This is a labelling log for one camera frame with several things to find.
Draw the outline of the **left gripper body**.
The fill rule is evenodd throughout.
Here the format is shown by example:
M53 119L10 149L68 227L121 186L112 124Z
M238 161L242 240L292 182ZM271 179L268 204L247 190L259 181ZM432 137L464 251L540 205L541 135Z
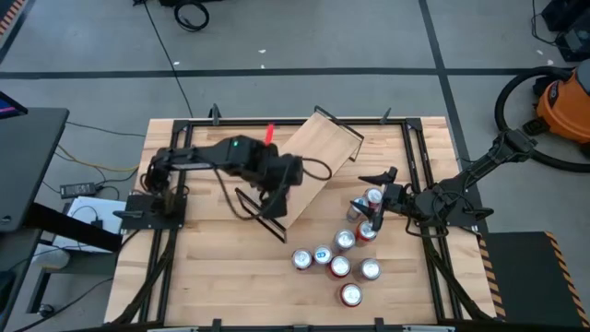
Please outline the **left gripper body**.
M288 184L255 184L256 189L259 191L259 200L261 206L258 217L265 219L281 218L288 214L287 208L287 195L289 193L290 186Z

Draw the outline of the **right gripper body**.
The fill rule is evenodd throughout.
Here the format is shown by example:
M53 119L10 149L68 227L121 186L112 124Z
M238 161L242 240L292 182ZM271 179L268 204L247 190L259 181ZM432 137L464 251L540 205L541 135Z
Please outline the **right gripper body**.
M383 191L381 212L408 216L410 212L411 184L387 184Z

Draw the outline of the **red Coca-Cola can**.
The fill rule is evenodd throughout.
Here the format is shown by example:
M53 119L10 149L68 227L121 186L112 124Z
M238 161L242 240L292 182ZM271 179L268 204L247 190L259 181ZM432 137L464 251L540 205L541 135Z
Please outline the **red Coca-Cola can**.
M372 223L365 220L359 223L356 228L356 244L362 246L366 243L370 243L376 239L377 234L378 232L372 229Z
M313 255L306 249L297 249L291 255L291 263L299 271L306 270L313 264Z
M337 255L332 258L327 270L331 277L342 279L350 273L351 264L343 255Z

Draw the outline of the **silver blue Red Bull can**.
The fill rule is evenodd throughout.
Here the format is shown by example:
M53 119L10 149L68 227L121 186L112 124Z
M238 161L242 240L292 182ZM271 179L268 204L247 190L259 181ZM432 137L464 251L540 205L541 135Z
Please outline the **silver blue Red Bull can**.
M328 245L321 244L313 251L313 260L318 265L327 265L331 262L333 253Z
M365 207L368 206L366 199L362 196L353 199L355 203L361 204ZM347 211L347 220L351 223L364 221L366 216L354 205L350 205Z

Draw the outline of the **silver Diet Coke can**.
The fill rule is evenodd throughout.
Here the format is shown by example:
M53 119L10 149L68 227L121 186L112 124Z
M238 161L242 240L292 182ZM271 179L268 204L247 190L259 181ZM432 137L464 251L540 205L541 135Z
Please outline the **silver Diet Coke can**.
M333 248L336 253L343 253L356 245L355 234L348 229L342 229L336 232L333 241Z
M377 259L366 258L359 263L357 272L361 281L375 281L381 276L382 268Z

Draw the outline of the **red Coke Zero Sugar can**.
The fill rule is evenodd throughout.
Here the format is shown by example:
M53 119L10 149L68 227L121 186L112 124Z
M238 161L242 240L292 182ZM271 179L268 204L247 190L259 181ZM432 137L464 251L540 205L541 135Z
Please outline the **red Coke Zero Sugar can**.
M355 283L344 284L339 291L340 301L347 307L356 307L362 302L362 289Z

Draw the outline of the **black platform with hazard stripes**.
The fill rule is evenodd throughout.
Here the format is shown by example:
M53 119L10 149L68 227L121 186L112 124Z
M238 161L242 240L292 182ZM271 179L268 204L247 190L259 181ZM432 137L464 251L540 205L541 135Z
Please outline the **black platform with hazard stripes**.
M501 320L590 332L590 317L552 233L487 233L479 237L479 248Z

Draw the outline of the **white box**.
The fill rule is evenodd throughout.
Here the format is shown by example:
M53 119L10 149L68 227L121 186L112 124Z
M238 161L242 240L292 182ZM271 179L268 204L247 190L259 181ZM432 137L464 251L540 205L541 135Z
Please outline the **white box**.
M103 230L120 235L122 220L119 217L116 217L113 212L125 210L125 206L126 203L123 201L81 196L73 200L66 215L87 224L100 220L100 227ZM52 245L74 251L102 254L108 253L108 250L90 246L86 243L72 240L61 235L55 236Z

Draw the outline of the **orange vacuum cleaner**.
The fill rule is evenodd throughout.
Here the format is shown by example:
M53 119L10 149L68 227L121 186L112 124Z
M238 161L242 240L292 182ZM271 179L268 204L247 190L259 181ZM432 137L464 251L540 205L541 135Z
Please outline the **orange vacuum cleaner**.
M573 70L552 66L532 69L539 100L536 117L523 129L530 136L550 132L580 145L590 159L590 59Z

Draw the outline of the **black power adapter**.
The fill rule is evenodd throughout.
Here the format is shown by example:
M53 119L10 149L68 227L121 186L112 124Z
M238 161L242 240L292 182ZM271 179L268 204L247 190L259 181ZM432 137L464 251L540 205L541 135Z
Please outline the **black power adapter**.
M59 188L62 199L76 198L79 196L95 196L98 190L94 183L63 184Z

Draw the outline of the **black desk support bar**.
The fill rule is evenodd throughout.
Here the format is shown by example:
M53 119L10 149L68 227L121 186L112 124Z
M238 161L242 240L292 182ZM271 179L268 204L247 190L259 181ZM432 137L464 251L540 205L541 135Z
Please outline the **black desk support bar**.
M119 234L99 229L38 203L29 207L23 225L111 252L118 252L123 242Z

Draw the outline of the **black equipment case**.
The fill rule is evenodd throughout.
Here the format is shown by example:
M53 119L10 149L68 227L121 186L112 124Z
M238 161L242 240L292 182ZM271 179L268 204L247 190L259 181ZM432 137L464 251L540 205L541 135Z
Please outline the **black equipment case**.
M541 17L566 62L590 58L590 0L550 0Z

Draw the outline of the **black desk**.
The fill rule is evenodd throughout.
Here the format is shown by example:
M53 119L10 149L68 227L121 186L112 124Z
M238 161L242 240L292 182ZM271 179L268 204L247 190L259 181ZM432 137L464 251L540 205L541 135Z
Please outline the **black desk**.
M55 211L35 202L69 111L31 109L0 120L0 232L43 229Z

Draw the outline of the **computer monitor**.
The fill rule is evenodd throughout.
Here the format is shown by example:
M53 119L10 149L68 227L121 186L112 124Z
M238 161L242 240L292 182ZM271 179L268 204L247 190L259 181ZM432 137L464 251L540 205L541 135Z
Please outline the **computer monitor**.
M26 115L28 109L0 91L0 119Z

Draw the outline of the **dark mat with hazard stripes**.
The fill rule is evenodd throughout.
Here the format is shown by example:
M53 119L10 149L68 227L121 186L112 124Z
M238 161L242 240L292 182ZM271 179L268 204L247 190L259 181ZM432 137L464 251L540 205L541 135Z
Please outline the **dark mat with hazard stripes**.
M0 37L3 37L18 18L27 0L0 0Z

